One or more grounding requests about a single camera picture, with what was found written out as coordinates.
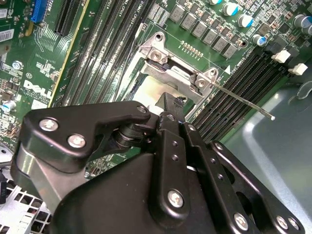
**silver screw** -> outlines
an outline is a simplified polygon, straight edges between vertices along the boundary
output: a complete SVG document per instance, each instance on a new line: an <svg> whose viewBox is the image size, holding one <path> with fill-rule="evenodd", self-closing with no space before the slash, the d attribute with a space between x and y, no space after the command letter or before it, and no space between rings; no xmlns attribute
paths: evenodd
<svg viewBox="0 0 312 234"><path fill-rule="evenodd" d="M90 173L89 173L89 172L85 172L85 173L84 173L84 177L85 177L85 178L88 178L89 176L90 176Z"/></svg>
<svg viewBox="0 0 312 234"><path fill-rule="evenodd" d="M43 119L40 121L39 126L42 130L53 132L57 128L59 128L59 125L56 121L52 119Z"/></svg>
<svg viewBox="0 0 312 234"><path fill-rule="evenodd" d="M82 136L79 135L71 135L67 139L68 144L74 148L82 148L86 145L86 141Z"/></svg>
<svg viewBox="0 0 312 234"><path fill-rule="evenodd" d="M286 221L285 221L281 216L277 216L277 217L276 217L276 220L277 220L278 224L279 224L283 229L285 229L285 230L288 229L288 225L287 225Z"/></svg>
<svg viewBox="0 0 312 234"><path fill-rule="evenodd" d="M219 143L216 143L215 146L218 150L223 150L223 147Z"/></svg>
<svg viewBox="0 0 312 234"><path fill-rule="evenodd" d="M248 223L243 215L241 215L240 213L235 213L234 219L235 219L236 224L241 230L244 230L244 231L248 230Z"/></svg>
<svg viewBox="0 0 312 234"><path fill-rule="evenodd" d="M297 222L293 218L288 218L288 221L293 225L294 228L299 230L299 226L298 226Z"/></svg>
<svg viewBox="0 0 312 234"><path fill-rule="evenodd" d="M15 70L21 70L23 68L23 64L20 62L20 61L14 61L12 63L12 67L15 69Z"/></svg>
<svg viewBox="0 0 312 234"><path fill-rule="evenodd" d="M168 192L168 200L173 205L174 207L181 208L183 206L183 198L182 195L175 191L175 190L170 190Z"/></svg>
<svg viewBox="0 0 312 234"><path fill-rule="evenodd" d="M146 109L143 106L138 106L137 109L144 114L146 113Z"/></svg>
<svg viewBox="0 0 312 234"><path fill-rule="evenodd" d="M192 130L192 131L196 131L196 128L192 125L189 124L189 128Z"/></svg>

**pcie slot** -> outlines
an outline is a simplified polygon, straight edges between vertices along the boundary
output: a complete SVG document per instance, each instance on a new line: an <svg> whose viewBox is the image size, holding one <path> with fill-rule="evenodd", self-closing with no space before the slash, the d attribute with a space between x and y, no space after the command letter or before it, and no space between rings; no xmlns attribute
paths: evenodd
<svg viewBox="0 0 312 234"><path fill-rule="evenodd" d="M58 13L58 18L55 25L54 32L61 37L69 34L73 26L77 10L80 5L80 0L63 0Z"/></svg>
<svg viewBox="0 0 312 234"><path fill-rule="evenodd" d="M261 99L266 95L266 93L271 90L277 83L278 81L282 78L283 76L280 74L279 76L274 77L270 81L268 85L264 85L264 88L262 91L254 98L254 102L258 103L261 101ZM211 139L216 139L216 140L221 140L229 130L231 130L239 121L243 119L243 117L251 110L251 107L246 106L246 105L241 105L238 111L234 112L229 118L229 121L231 124L224 124L221 130L219 130L215 135L209 135L206 137L206 143L208 143Z"/></svg>
<svg viewBox="0 0 312 234"><path fill-rule="evenodd" d="M117 0L104 0L100 5L100 8L97 12L97 15L94 20L94 25L89 33L90 37L88 38L88 43L84 47L78 63L76 65L75 71L72 75L71 81L68 85L66 94L64 96L64 101L67 104L71 104L72 98L74 97L73 91L77 89L78 85L81 82L82 76L85 74L87 65L90 63L91 55L93 54L98 40L101 38L101 35L105 29L105 25L109 16L114 8Z"/></svg>
<svg viewBox="0 0 312 234"><path fill-rule="evenodd" d="M248 58L247 61L245 61L240 68L229 78L227 83L224 85L224 87L230 91L233 91L233 88L239 84L242 79L243 79L243 74L247 73L249 70L250 66L253 64L255 65L260 59L260 56L256 54L251 54ZM207 106L215 106L218 105L218 103L221 103L222 100L226 97L227 95L221 91L217 93L217 95L213 98L213 100L207 105ZM201 114L196 118L196 120L193 122L193 124L197 127L200 127L201 124L199 123L204 123L210 116L210 109L207 107L201 112Z"/></svg>
<svg viewBox="0 0 312 234"><path fill-rule="evenodd" d="M132 36L133 33L136 33L135 30L137 30L138 25L141 22L140 21L141 16L145 12L145 8L148 2L149 2L148 0L135 2L134 7L131 9L127 17L128 22L131 22L132 20L135 20L135 21L133 22L133 24L123 25L122 31L120 32L120 34L118 35L116 39L116 43L114 44L113 48L110 50L108 57L106 58L106 60L103 61L103 63L107 64L112 59L112 57L115 57L113 68L116 67L120 59L120 56L124 53L125 46L128 43L130 37ZM97 98L97 102L102 102L104 96L106 95L108 91L108 88L111 86L112 82L114 81L114 78L115 76L107 76L107 79L105 80L105 84L102 88L102 91Z"/></svg>
<svg viewBox="0 0 312 234"><path fill-rule="evenodd" d="M97 72L96 74L92 74L93 78L93 82L89 88L89 91L87 93L87 96L84 99L84 103L88 103L90 100L90 96L92 96L96 90L96 88L98 87L98 84L102 78L102 76L100 74L102 74L104 72L104 68L105 65L103 65L103 61L106 59L107 54L109 53L109 51L111 50L112 45L115 45L116 42L116 34L118 33L119 35L124 33L122 32L122 29L119 30L120 26L122 23L124 23L123 25L127 25L128 19L124 20L124 18L126 17L126 13L129 10L129 7L131 6L132 2L127 2L126 8L123 10L123 14L119 14L120 10L122 9L121 7L123 6L123 4L120 4L120 6L118 5L117 8L115 9L115 11L112 14L111 20L108 23L107 29L110 30L106 30L100 40L100 42L98 43L97 48L95 49L94 52L94 57L96 57L97 55L99 55L101 53L101 59L100 59L100 67L97 68Z"/></svg>
<svg viewBox="0 0 312 234"><path fill-rule="evenodd" d="M242 97L246 98L247 100L252 100L253 96L255 94L257 94L257 91L260 88L262 88L268 80L270 81L270 78L275 73L276 73L276 71L274 69L273 70L270 70L270 69L266 70L265 75L263 75L261 79L254 78L253 80L256 81L255 84L253 84L250 89L244 87L243 90L246 91L246 93L243 94L243 92L242 92L242 93L240 93L240 95ZM211 127L207 128L205 134L203 134L206 141L209 141L213 136L215 136L219 132L220 126L221 125L226 126L228 124L228 122L235 115L237 115L239 110L245 106L243 103L240 103L238 100L236 100L232 97L228 97L227 99L228 99L227 100L228 104L226 106L224 106L222 109L220 109L220 111L222 112L222 115L220 115L219 118L217 118L217 119L214 118L215 119L214 123L210 123Z"/></svg>
<svg viewBox="0 0 312 234"><path fill-rule="evenodd" d="M245 99L246 97L244 96L244 92L247 90L248 86L250 86L257 79L257 77L259 76L259 74L261 74L261 72L265 69L265 67L267 67L267 64L266 63L255 64L253 67L255 68L252 69L252 72L250 74L245 73L244 76L242 76L242 81L238 82L238 84L234 84L235 87L232 89L232 92L234 92L235 94ZM226 94L222 96L223 96L222 101L218 102L219 104L216 105L214 110L210 112L209 117L204 122L204 124L200 127L200 130L199 130L200 134L204 134L204 132L207 131L207 127L211 126L211 120L215 119L219 114L222 114L222 113L219 113L220 110L222 110L222 112L227 111L225 107L228 106L229 102L235 100L234 98L228 98L229 95L226 95Z"/></svg>

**capacitor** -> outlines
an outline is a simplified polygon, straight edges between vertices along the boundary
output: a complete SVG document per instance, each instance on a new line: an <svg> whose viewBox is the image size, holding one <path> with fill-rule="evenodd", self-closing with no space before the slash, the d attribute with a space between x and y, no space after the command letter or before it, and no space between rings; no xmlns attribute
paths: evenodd
<svg viewBox="0 0 312 234"><path fill-rule="evenodd" d="M238 12L238 5L236 3L228 2L223 5L223 14L226 16L233 16Z"/></svg>
<svg viewBox="0 0 312 234"><path fill-rule="evenodd" d="M250 27L254 22L254 19L246 14L240 15L237 19L237 24L239 27L248 28Z"/></svg>
<svg viewBox="0 0 312 234"><path fill-rule="evenodd" d="M211 5L216 5L216 4L220 4L222 2L222 0L209 0L209 3Z"/></svg>
<svg viewBox="0 0 312 234"><path fill-rule="evenodd" d="M10 112L12 110L14 110L16 108L16 103L12 100L10 101L6 101L2 106L1 106L1 109L4 111L4 112Z"/></svg>
<svg viewBox="0 0 312 234"><path fill-rule="evenodd" d="M312 36L312 25L308 28L302 28L301 31L304 33L304 34L307 34L307 35L310 35Z"/></svg>
<svg viewBox="0 0 312 234"><path fill-rule="evenodd" d="M267 42L267 39L259 34L253 36L253 42L258 46L264 46Z"/></svg>
<svg viewBox="0 0 312 234"><path fill-rule="evenodd" d="M293 24L297 28L309 28L312 25L312 17L297 15L293 20Z"/></svg>

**surface-mount component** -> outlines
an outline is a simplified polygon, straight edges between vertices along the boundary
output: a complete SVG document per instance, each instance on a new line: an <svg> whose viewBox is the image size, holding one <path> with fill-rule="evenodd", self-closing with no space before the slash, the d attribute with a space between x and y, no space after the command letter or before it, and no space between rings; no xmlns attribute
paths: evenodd
<svg viewBox="0 0 312 234"><path fill-rule="evenodd" d="M172 11L172 13L170 14L169 18L170 18L172 21L174 21L174 22L177 23L177 22L181 19L181 17L182 17L182 15L183 15L184 11L185 11L185 9L184 9L182 6L180 6L180 5L175 5L175 8L173 9L173 11Z"/></svg>
<svg viewBox="0 0 312 234"><path fill-rule="evenodd" d="M193 26L195 20L196 17L193 14L187 14L183 22L181 23L181 27L189 30Z"/></svg>
<svg viewBox="0 0 312 234"><path fill-rule="evenodd" d="M307 68L308 68L307 65L305 65L304 63L300 63L296 65L294 68L288 69L288 71L297 76L301 76L307 70Z"/></svg>
<svg viewBox="0 0 312 234"><path fill-rule="evenodd" d="M271 58L279 63L284 63L290 56L291 54L287 50L282 50L276 55L272 55Z"/></svg>
<svg viewBox="0 0 312 234"><path fill-rule="evenodd" d="M213 41L215 40L216 36L217 36L217 33L213 29L210 29L203 41L206 44L211 45Z"/></svg>
<svg viewBox="0 0 312 234"><path fill-rule="evenodd" d="M262 36L266 35L270 31L270 26L266 23L263 23L258 29L258 33Z"/></svg>
<svg viewBox="0 0 312 234"><path fill-rule="evenodd" d="M237 19L237 24L239 27L249 28L252 26L254 19L246 14L240 15Z"/></svg>
<svg viewBox="0 0 312 234"><path fill-rule="evenodd" d="M31 21L34 23L42 22L47 8L48 0L35 0L35 8Z"/></svg>
<svg viewBox="0 0 312 234"><path fill-rule="evenodd" d="M227 41L223 37L219 37L213 45L213 48L219 52L225 47Z"/></svg>
<svg viewBox="0 0 312 234"><path fill-rule="evenodd" d="M222 55L230 59L236 51L237 51L237 48L233 46L232 44L228 43L226 47L224 48Z"/></svg>
<svg viewBox="0 0 312 234"><path fill-rule="evenodd" d="M203 22L199 22L195 29L193 30L192 34L198 38L201 38L205 33L207 26Z"/></svg>
<svg viewBox="0 0 312 234"><path fill-rule="evenodd" d="M221 2L222 2L222 0L209 0L209 4L211 4L211 5L220 4Z"/></svg>
<svg viewBox="0 0 312 234"><path fill-rule="evenodd" d="M61 37L69 34L76 13L80 4L80 0L63 0L60 7L54 32Z"/></svg>
<svg viewBox="0 0 312 234"><path fill-rule="evenodd" d="M222 11L225 16L234 16L238 12L238 5L236 3L228 2L223 5Z"/></svg>
<svg viewBox="0 0 312 234"><path fill-rule="evenodd" d="M312 25L312 17L301 14L297 15L293 20L293 24L297 28L308 28Z"/></svg>
<svg viewBox="0 0 312 234"><path fill-rule="evenodd" d="M267 42L267 39L265 37L262 37L259 34L256 34L253 36L253 43L255 43L258 46L264 46Z"/></svg>

